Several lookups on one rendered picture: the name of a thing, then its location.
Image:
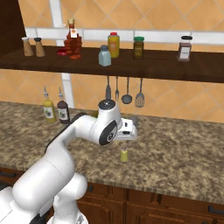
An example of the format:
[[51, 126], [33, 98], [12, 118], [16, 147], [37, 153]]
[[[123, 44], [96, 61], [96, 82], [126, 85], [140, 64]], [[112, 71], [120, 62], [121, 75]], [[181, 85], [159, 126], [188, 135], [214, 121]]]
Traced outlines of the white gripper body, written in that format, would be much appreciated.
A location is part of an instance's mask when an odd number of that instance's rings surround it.
[[115, 139], [117, 141], [130, 141], [137, 139], [137, 131], [134, 129], [133, 131], [118, 131]]

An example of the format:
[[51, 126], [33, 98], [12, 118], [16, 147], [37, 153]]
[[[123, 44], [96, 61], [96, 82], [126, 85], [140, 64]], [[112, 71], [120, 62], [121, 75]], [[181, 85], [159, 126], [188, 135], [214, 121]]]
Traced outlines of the small yellow-green condiment bottle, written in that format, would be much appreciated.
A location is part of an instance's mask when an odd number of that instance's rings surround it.
[[121, 148], [120, 159], [121, 159], [122, 162], [127, 162], [128, 161], [128, 151], [124, 148]]

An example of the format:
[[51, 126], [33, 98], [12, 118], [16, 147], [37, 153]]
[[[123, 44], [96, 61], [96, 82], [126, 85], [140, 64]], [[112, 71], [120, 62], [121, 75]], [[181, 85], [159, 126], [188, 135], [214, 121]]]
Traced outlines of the olive jar with green lid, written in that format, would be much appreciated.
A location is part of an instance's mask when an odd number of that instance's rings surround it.
[[133, 58], [140, 60], [144, 55], [144, 37], [134, 37]]

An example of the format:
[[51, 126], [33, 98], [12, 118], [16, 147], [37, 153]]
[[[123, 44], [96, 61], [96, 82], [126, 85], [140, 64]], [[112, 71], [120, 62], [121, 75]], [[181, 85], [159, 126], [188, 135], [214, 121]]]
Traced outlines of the tan shaker with white top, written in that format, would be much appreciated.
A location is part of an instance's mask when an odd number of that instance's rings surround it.
[[22, 37], [23, 44], [24, 44], [24, 55], [25, 56], [32, 56], [33, 51], [30, 45], [29, 39], [27, 37]]

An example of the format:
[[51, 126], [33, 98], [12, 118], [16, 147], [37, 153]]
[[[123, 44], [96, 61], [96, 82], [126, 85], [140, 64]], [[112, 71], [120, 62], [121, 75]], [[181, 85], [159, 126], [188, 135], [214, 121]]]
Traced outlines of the yellow mustard bottle red cap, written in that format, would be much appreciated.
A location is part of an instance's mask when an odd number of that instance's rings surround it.
[[108, 35], [108, 50], [112, 58], [119, 57], [120, 37], [116, 32], [111, 32]]

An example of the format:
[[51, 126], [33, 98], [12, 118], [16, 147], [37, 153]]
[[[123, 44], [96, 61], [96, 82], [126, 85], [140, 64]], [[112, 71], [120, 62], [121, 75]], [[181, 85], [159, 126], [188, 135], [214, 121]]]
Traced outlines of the brown wooden drawer front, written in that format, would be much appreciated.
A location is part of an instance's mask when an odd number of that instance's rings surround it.
[[88, 183], [87, 187], [93, 186], [92, 192], [86, 192], [86, 195], [106, 200], [124, 201], [126, 199], [126, 190], [112, 185], [103, 185], [97, 183]]
[[16, 173], [17, 176], [15, 178], [6, 178], [4, 176], [0, 176], [0, 181], [4, 181], [10, 185], [14, 185], [14, 183], [24, 174], [23, 171], [13, 170], [9, 168], [0, 167], [0, 171], [4, 173]]
[[224, 211], [224, 205], [199, 201], [195, 199], [184, 199], [162, 194], [159, 194], [157, 199], [159, 205], [163, 207], [169, 207], [170, 209], [177, 209], [179, 211], [184, 211], [188, 213], [207, 215], [210, 217], [216, 217], [218, 219], [224, 220], [224, 215], [208, 212], [208, 206], [213, 206], [215, 210]]

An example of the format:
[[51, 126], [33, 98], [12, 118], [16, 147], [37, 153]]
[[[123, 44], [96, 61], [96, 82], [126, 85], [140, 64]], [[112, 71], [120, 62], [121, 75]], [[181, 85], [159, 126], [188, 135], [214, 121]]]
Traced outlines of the red syrup bottle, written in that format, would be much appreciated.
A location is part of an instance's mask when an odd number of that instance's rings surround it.
[[64, 41], [66, 53], [71, 60], [77, 60], [81, 57], [81, 36], [75, 28], [75, 22], [73, 18], [67, 20], [69, 31]]

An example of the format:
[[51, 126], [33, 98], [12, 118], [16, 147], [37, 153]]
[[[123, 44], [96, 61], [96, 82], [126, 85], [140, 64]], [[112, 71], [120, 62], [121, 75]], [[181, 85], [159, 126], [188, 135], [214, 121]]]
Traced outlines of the hanging metal fork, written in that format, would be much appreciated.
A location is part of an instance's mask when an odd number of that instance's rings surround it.
[[115, 77], [115, 101], [119, 101], [118, 76]]

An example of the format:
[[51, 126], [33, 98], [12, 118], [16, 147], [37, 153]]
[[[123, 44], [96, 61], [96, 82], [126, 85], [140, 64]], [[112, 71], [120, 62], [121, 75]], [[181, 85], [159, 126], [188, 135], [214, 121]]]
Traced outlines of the hanging dark grey turner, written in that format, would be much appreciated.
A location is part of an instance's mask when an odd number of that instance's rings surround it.
[[106, 86], [105, 99], [111, 100], [111, 87], [109, 85], [109, 76], [107, 76], [107, 86]]

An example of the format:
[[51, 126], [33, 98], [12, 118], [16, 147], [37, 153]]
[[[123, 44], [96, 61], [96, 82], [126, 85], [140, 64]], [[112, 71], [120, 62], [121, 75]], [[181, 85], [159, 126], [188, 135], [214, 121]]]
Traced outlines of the tan shaker with black top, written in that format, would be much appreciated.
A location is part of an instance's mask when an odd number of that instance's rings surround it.
[[46, 54], [41, 43], [41, 38], [35, 38], [34, 40], [36, 42], [36, 55], [38, 57], [44, 57]]

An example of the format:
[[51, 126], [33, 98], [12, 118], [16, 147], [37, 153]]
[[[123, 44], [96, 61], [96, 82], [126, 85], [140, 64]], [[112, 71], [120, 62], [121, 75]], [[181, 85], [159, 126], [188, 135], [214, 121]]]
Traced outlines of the hanging slotted spatula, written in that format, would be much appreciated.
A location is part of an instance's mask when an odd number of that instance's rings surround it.
[[137, 108], [142, 108], [144, 106], [144, 94], [142, 90], [139, 90], [139, 93], [136, 95], [135, 106]]

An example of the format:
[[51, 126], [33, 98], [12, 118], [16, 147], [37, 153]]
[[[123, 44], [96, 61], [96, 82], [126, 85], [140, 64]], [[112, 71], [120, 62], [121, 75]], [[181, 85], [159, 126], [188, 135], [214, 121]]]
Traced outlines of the pale blue shaker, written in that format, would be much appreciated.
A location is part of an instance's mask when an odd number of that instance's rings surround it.
[[103, 67], [108, 67], [111, 65], [111, 55], [109, 52], [109, 47], [107, 45], [102, 45], [101, 50], [98, 55], [99, 64]]

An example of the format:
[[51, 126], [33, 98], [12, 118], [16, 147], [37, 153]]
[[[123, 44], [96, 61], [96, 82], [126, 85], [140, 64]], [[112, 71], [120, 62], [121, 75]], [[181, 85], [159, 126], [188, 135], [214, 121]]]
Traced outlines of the yellow oil bottle with spout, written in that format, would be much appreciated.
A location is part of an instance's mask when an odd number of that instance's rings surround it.
[[44, 88], [44, 97], [45, 100], [43, 102], [44, 112], [45, 112], [45, 118], [49, 123], [54, 123], [56, 121], [56, 114], [53, 102], [49, 99], [49, 94], [46, 91], [46, 88]]

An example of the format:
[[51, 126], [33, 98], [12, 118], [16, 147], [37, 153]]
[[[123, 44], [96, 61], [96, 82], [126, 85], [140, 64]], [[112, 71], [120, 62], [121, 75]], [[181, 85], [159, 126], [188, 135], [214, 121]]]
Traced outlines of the white vertical wall post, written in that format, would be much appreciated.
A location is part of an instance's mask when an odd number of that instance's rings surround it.
[[[49, 0], [50, 10], [52, 15], [52, 27], [63, 28], [63, 18], [61, 12], [60, 0]], [[61, 80], [63, 84], [63, 91], [68, 107], [74, 108], [74, 93], [72, 88], [71, 76], [69, 73], [62, 73]]]

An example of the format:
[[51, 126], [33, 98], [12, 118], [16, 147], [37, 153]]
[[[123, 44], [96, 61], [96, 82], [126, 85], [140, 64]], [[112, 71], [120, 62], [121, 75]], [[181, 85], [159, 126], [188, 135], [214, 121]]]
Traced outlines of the brown spice jar black lid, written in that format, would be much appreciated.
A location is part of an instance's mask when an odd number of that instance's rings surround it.
[[188, 62], [192, 49], [192, 36], [182, 36], [178, 47], [178, 61]]

